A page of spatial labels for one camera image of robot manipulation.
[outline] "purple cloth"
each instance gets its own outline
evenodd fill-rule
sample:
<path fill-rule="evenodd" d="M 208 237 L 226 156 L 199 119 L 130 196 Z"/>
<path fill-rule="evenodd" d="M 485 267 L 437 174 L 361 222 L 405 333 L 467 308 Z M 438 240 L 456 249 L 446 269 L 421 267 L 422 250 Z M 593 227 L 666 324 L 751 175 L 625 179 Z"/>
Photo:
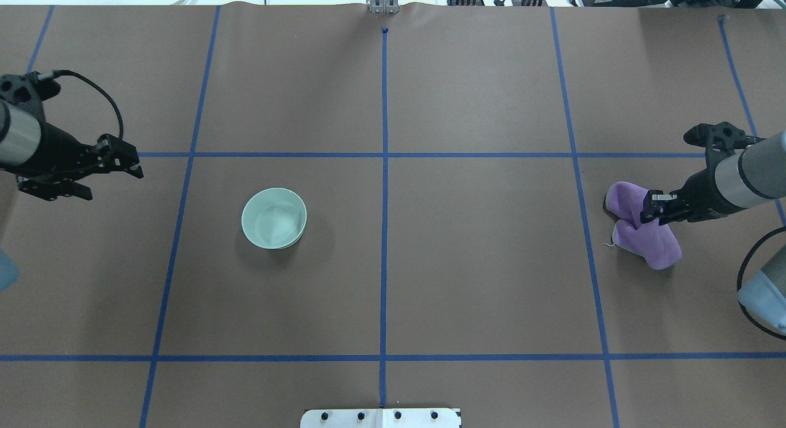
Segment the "purple cloth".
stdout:
<path fill-rule="evenodd" d="M 660 226 L 657 220 L 641 223 L 647 191 L 630 182 L 616 182 L 606 194 L 606 210 L 620 218 L 612 232 L 613 243 L 640 255 L 652 268 L 662 270 L 682 259 L 682 249 L 668 225 Z"/>

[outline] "blue tape line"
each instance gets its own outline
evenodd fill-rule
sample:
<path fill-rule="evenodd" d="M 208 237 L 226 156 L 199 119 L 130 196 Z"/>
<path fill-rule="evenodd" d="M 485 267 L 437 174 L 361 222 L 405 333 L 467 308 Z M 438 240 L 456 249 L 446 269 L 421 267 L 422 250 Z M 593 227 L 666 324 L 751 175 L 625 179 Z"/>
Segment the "blue tape line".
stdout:
<path fill-rule="evenodd" d="M 189 152 L 139 152 L 140 158 L 181 158 L 190 157 Z"/>
<path fill-rule="evenodd" d="M 382 28 L 382 243 L 379 283 L 379 405 L 387 403 L 387 183 L 390 168 L 387 143 L 387 28 Z"/>
<path fill-rule="evenodd" d="M 195 152 L 195 157 L 282 157 L 282 158 L 381 158 L 380 153 L 318 153 L 318 152 Z"/>
<path fill-rule="evenodd" d="M 244 355 L 205 355 L 205 356 L 158 356 L 159 362 L 378 362 L 379 356 L 370 355 L 282 355 L 282 356 L 244 356 Z"/>
<path fill-rule="evenodd" d="M 775 208 L 778 209 L 778 216 L 780 216 L 780 223 L 786 227 L 786 215 L 784 215 L 784 207 L 780 203 L 780 199 L 775 199 Z"/>
<path fill-rule="evenodd" d="M 33 71 L 33 65 L 36 64 L 36 58 L 39 57 L 39 50 L 41 50 L 44 37 L 47 36 L 47 29 L 49 28 L 49 23 L 52 20 L 52 14 L 54 14 L 54 6 L 50 6 L 49 11 L 47 11 L 47 18 L 44 19 L 44 25 L 41 28 L 39 39 L 36 41 L 36 48 L 33 49 L 33 54 L 30 56 L 30 63 L 28 64 L 28 70 L 25 73 L 30 73 Z"/>
<path fill-rule="evenodd" d="M 152 356 L 86 354 L 6 354 L 0 362 L 150 362 Z M 378 362 L 376 354 L 339 355 L 159 355 L 158 362 Z M 547 354 L 388 354 L 388 362 L 524 362 L 571 360 L 691 360 L 691 359 L 786 359 L 786 352 L 632 352 Z"/>
<path fill-rule="evenodd" d="M 204 106 L 204 97 L 208 90 L 208 77 L 210 76 L 210 66 L 213 61 L 213 50 L 216 46 L 216 32 L 219 28 L 219 17 L 221 16 L 221 6 L 216 6 L 216 14 L 213 17 L 213 29 L 210 35 L 210 45 L 208 47 L 208 58 L 205 59 L 204 75 L 202 76 L 202 89 L 200 90 L 199 106 L 196 109 L 196 119 L 194 120 L 194 130 L 191 137 L 191 151 L 189 155 L 188 164 L 185 166 L 185 178 L 183 179 L 183 188 L 180 193 L 180 206 L 177 209 L 177 222 L 174 225 L 174 237 L 172 238 L 172 249 L 169 254 L 169 266 L 166 269 L 166 282 L 163 286 L 163 295 L 161 297 L 161 308 L 158 315 L 158 324 L 155 328 L 154 348 L 152 349 L 152 360 L 150 361 L 150 370 L 148 374 L 148 381 L 145 390 L 145 400 L 142 403 L 142 412 L 139 418 L 139 427 L 145 428 L 147 424 L 147 414 L 150 407 L 150 397 L 152 396 L 152 386 L 155 382 L 155 367 L 157 366 L 157 357 L 161 347 L 161 336 L 163 333 L 163 322 L 166 317 L 166 306 L 169 303 L 169 289 L 172 285 L 172 275 L 174 274 L 174 263 L 177 258 L 177 245 L 180 243 L 180 231 L 182 230 L 183 215 L 185 213 L 185 201 L 188 198 L 189 184 L 191 182 L 191 170 L 193 168 L 194 151 L 197 149 L 197 140 L 199 139 L 199 127 L 202 118 L 202 108 Z"/>
<path fill-rule="evenodd" d="M 516 153 L 516 152 L 424 152 L 391 153 L 391 158 L 569 158 L 568 153 Z"/>
<path fill-rule="evenodd" d="M 578 191 L 578 207 L 581 209 L 582 226 L 584 228 L 584 242 L 586 243 L 587 259 L 589 260 L 589 275 L 592 279 L 592 290 L 595 298 L 595 312 L 597 314 L 598 330 L 601 333 L 601 348 L 604 355 L 604 367 L 606 369 L 606 386 L 609 389 L 609 405 L 612 411 L 612 422 L 614 428 L 620 428 L 620 417 L 617 413 L 617 394 L 614 391 L 614 378 L 612 377 L 612 363 L 607 355 L 609 354 L 609 342 L 606 339 L 606 323 L 603 317 L 603 305 L 601 303 L 601 289 L 597 284 L 597 272 L 595 270 L 595 257 L 592 249 L 592 239 L 590 238 L 590 224 L 587 221 L 586 202 L 584 200 L 584 188 L 582 185 L 582 174 L 578 167 L 578 153 L 576 153 L 576 140 L 573 132 L 573 120 L 570 116 L 570 101 L 567 97 L 567 84 L 565 82 L 565 69 L 562 64 L 562 51 L 559 48 L 559 31 L 556 27 L 556 14 L 554 8 L 548 8 L 551 12 L 551 29 L 554 34 L 554 50 L 556 52 L 556 66 L 559 71 L 559 86 L 562 87 L 562 105 L 565 110 L 565 122 L 567 123 L 567 134 L 570 139 L 570 151 L 573 153 L 573 173 L 576 177 L 576 190 Z"/>
<path fill-rule="evenodd" d="M 747 123 L 750 125 L 750 132 L 752 132 L 754 136 L 758 136 L 758 133 L 756 132 L 756 125 L 753 123 L 753 117 L 750 115 L 750 108 L 747 106 L 747 98 L 745 98 L 745 93 L 742 91 L 742 84 L 739 83 L 739 76 L 736 74 L 734 59 L 732 58 L 732 50 L 729 48 L 729 39 L 726 38 L 726 29 L 723 25 L 724 18 L 724 15 L 718 17 L 718 27 L 721 29 L 721 39 L 723 40 L 723 48 L 726 51 L 726 59 L 729 61 L 729 69 L 732 71 L 732 78 L 734 78 L 734 84 L 739 94 L 739 100 L 742 101 L 742 108 L 745 111 Z"/>
<path fill-rule="evenodd" d="M 0 362 L 150 362 L 152 356 L 92 354 L 8 354 Z"/>
<path fill-rule="evenodd" d="M 580 158 L 701 158 L 704 154 L 673 154 L 673 153 L 593 153 L 579 152 L 576 154 Z"/>
<path fill-rule="evenodd" d="M 295 157 L 295 158 L 700 158 L 704 154 L 670 152 L 140 152 L 140 157 Z"/>
<path fill-rule="evenodd" d="M 511 362 L 534 360 L 603 360 L 602 354 L 390 354 L 390 362 Z"/>
<path fill-rule="evenodd" d="M 610 354 L 611 360 L 786 359 L 786 352 L 642 352 Z"/>

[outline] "bowl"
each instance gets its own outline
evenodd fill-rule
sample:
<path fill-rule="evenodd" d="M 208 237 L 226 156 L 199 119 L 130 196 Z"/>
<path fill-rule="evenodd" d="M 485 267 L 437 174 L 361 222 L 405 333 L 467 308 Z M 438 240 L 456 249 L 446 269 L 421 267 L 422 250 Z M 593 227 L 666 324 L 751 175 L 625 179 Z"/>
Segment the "bowl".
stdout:
<path fill-rule="evenodd" d="M 281 187 L 262 190 L 245 204 L 241 226 L 248 241 L 269 250 L 297 243 L 306 228 L 306 204 L 297 193 Z"/>

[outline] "light blue object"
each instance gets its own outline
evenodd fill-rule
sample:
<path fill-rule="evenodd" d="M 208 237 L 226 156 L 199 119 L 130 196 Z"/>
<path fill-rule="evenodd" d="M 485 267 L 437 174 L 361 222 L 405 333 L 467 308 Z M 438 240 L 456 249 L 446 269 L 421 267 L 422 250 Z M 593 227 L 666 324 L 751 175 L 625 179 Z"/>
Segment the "light blue object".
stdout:
<path fill-rule="evenodd" d="M 0 250 L 0 291 L 5 290 L 19 279 L 19 268 L 11 258 Z"/>
<path fill-rule="evenodd" d="M 739 289 L 739 302 L 767 324 L 786 333 L 786 297 L 763 271 L 756 271 Z"/>
<path fill-rule="evenodd" d="M 306 204 L 284 188 L 262 190 L 248 200 L 241 216 L 243 233 L 255 246 L 285 249 L 297 243 L 306 228 Z"/>

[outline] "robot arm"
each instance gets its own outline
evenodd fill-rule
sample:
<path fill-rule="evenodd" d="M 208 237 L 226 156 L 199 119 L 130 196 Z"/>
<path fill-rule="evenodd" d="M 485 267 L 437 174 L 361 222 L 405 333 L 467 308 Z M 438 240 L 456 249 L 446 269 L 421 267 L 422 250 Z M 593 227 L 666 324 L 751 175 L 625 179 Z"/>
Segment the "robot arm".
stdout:
<path fill-rule="evenodd" d="M 786 196 L 784 133 L 765 140 L 726 122 L 694 126 L 684 139 L 704 148 L 707 168 L 668 195 L 649 191 L 641 222 L 715 220 Z"/>
<path fill-rule="evenodd" d="M 707 168 L 668 195 L 649 190 L 641 212 L 642 223 L 713 220 L 786 196 L 786 131 L 760 139 L 726 122 L 699 124 L 685 133 L 684 140 L 704 147 Z M 766 329 L 747 312 L 750 308 L 786 333 L 786 246 L 742 286 L 744 269 L 753 252 L 780 232 L 786 232 L 786 227 L 769 233 L 750 250 L 739 272 L 737 290 L 745 316 L 769 335 L 786 340 L 786 336 Z"/>
<path fill-rule="evenodd" d="M 89 146 L 47 123 L 43 101 L 59 94 L 55 79 L 60 76 L 82 79 L 107 98 L 118 117 L 118 137 L 102 134 Z M 68 70 L 0 76 L 0 169 L 16 174 L 20 191 L 47 201 L 58 196 L 93 199 L 90 188 L 76 182 L 90 174 L 125 171 L 144 176 L 137 149 L 123 140 L 123 119 L 112 98 L 90 79 Z"/>

